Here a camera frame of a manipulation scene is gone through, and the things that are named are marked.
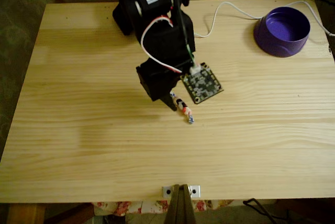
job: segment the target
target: white wire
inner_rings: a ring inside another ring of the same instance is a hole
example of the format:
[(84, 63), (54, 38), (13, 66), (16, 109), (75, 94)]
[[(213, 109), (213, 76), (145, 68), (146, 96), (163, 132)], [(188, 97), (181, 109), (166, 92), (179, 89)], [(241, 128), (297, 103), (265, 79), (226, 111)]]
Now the white wire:
[(222, 2), (222, 3), (220, 3), (219, 6), (216, 8), (216, 11), (215, 11), (215, 14), (214, 14), (214, 17), (213, 17), (213, 22), (212, 22), (212, 24), (211, 24), (211, 28), (210, 28), (209, 33), (208, 33), (207, 35), (205, 35), (205, 36), (202, 36), (202, 35), (199, 35), (199, 34), (197, 34), (197, 33), (194, 33), (194, 35), (195, 35), (196, 37), (205, 38), (205, 37), (209, 37), (209, 36), (210, 36), (210, 34), (212, 33), (212, 31), (213, 31), (213, 29), (214, 29), (214, 24), (215, 24), (216, 15), (217, 15), (217, 13), (218, 13), (218, 11), (219, 11), (219, 8), (220, 8), (223, 4), (228, 4), (228, 5), (232, 6), (234, 9), (238, 10), (239, 12), (241, 12), (241, 13), (245, 14), (246, 16), (249, 16), (249, 17), (251, 17), (251, 18), (253, 18), (253, 19), (257, 19), (257, 20), (258, 20), (258, 19), (261, 19), (261, 18), (262, 18), (262, 16), (261, 16), (261, 17), (255, 17), (255, 16), (252, 16), (252, 15), (248, 14), (247, 12), (244, 12), (243, 10), (239, 9), (238, 7), (236, 7), (233, 3), (230, 3), (230, 2)]
[(148, 30), (152, 27), (152, 25), (154, 25), (156, 22), (158, 21), (167, 21), (169, 23), (169, 25), (171, 27), (173, 27), (173, 24), (171, 23), (171, 20), (168, 19), (167, 17), (164, 17), (164, 16), (160, 16), (160, 17), (157, 17), (155, 18), (151, 23), (149, 23), (149, 25), (147, 26), (147, 28), (144, 30), (143, 34), (142, 34), (142, 37), (141, 37), (141, 47), (143, 49), (143, 51), (152, 59), (154, 60), (155, 62), (159, 63), (160, 65), (164, 66), (164, 67), (167, 67), (168, 69), (174, 71), (174, 72), (177, 72), (177, 73), (182, 73), (181, 70), (175, 68), (175, 67), (172, 67), (166, 63), (163, 63), (159, 60), (157, 60), (156, 58), (154, 58), (144, 47), (143, 45), (143, 41), (144, 41), (144, 37), (146, 36), (146, 33), (148, 32)]
[[(331, 37), (334, 37), (334, 36), (335, 36), (335, 34), (330, 33), (330, 32), (329, 32), (329, 31), (322, 25), (322, 23), (321, 23), (320, 20), (318, 19), (317, 15), (315, 14), (313, 8), (310, 6), (310, 4), (309, 4), (308, 2), (306, 2), (306, 1), (296, 1), (296, 2), (292, 2), (292, 3), (289, 3), (289, 4), (285, 5), (285, 7), (288, 7), (288, 6), (293, 5), (293, 4), (296, 4), (296, 3), (304, 3), (304, 4), (306, 4), (307, 7), (309, 8), (309, 10), (312, 12), (312, 14), (313, 14), (313, 16), (314, 16), (316, 22), (317, 22), (317, 23), (320, 25), (320, 27), (326, 32), (326, 34), (329, 35), (329, 36), (331, 36)], [(262, 18), (262, 17), (255, 17), (255, 16), (252, 16), (252, 15), (248, 14), (247, 12), (244, 12), (243, 10), (239, 9), (238, 7), (236, 7), (233, 3), (224, 1), (224, 2), (220, 3), (219, 6), (216, 8), (216, 11), (215, 11), (215, 14), (214, 14), (214, 17), (213, 17), (213, 22), (212, 22), (212, 24), (211, 24), (211, 29), (210, 29), (209, 33), (208, 33), (207, 35), (205, 35), (205, 36), (202, 36), (202, 35), (199, 35), (199, 34), (197, 34), (197, 33), (194, 33), (194, 36), (195, 36), (195, 37), (205, 38), (205, 37), (209, 37), (209, 36), (210, 36), (210, 34), (212, 33), (213, 28), (214, 28), (216, 15), (217, 15), (217, 13), (218, 13), (218, 11), (219, 11), (219, 8), (220, 8), (223, 4), (229, 4), (230, 6), (232, 6), (233, 8), (235, 8), (236, 10), (238, 10), (239, 12), (241, 12), (241, 13), (245, 14), (246, 16), (249, 16), (249, 17), (251, 17), (251, 18), (253, 18), (253, 19), (257, 19), (257, 20), (258, 20), (258, 19), (261, 19), (261, 18)]]
[(308, 2), (306, 2), (306, 1), (296, 1), (296, 2), (292, 2), (292, 3), (289, 3), (289, 4), (285, 5), (285, 7), (288, 7), (288, 6), (293, 5), (293, 4), (296, 4), (296, 3), (304, 3), (304, 4), (306, 4), (307, 7), (309, 8), (309, 10), (312, 12), (312, 14), (313, 14), (313, 16), (314, 16), (316, 22), (317, 22), (317, 23), (320, 25), (320, 27), (326, 32), (326, 34), (329, 35), (330, 37), (335, 37), (335, 34), (330, 33), (329, 30), (326, 29), (326, 28), (322, 25), (322, 23), (321, 23), (320, 20), (318, 19), (317, 15), (315, 14), (313, 8), (310, 6), (310, 4), (309, 4)]

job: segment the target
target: purple bowl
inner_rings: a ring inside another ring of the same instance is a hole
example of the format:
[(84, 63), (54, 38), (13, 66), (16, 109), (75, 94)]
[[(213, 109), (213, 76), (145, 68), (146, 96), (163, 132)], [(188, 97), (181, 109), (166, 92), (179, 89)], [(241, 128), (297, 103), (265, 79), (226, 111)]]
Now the purple bowl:
[(258, 46), (276, 57), (290, 57), (305, 45), (310, 31), (307, 17), (290, 7), (270, 11), (255, 25), (253, 35)]

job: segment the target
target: metal clamp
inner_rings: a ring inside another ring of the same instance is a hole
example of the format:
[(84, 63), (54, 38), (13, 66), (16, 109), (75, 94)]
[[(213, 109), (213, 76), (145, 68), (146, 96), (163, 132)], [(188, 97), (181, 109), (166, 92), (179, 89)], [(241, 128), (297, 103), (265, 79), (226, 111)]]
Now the metal clamp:
[[(173, 186), (163, 186), (162, 187), (162, 196), (164, 199), (171, 198), (173, 191)], [(200, 185), (190, 185), (188, 186), (189, 195), (191, 198), (200, 198)]]

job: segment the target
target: black circuit board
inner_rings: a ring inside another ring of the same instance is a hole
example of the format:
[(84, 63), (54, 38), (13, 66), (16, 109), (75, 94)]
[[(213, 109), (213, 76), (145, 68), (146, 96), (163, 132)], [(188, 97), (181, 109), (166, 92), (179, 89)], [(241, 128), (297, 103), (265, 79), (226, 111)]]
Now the black circuit board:
[(224, 90), (210, 67), (205, 63), (201, 64), (200, 72), (194, 75), (182, 75), (181, 80), (195, 104), (199, 104)]

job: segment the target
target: floral tablecloth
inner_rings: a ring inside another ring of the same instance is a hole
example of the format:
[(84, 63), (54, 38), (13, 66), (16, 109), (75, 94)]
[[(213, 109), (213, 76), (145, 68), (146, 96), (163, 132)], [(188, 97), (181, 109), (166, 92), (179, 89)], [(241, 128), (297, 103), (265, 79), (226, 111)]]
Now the floral tablecloth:
[[(192, 205), (195, 212), (209, 209), (217, 209), (228, 206), (232, 200), (193, 200)], [(170, 201), (120, 201), (120, 202), (95, 202), (92, 203), (95, 215), (117, 215), (125, 214), (162, 214), (167, 212)]]

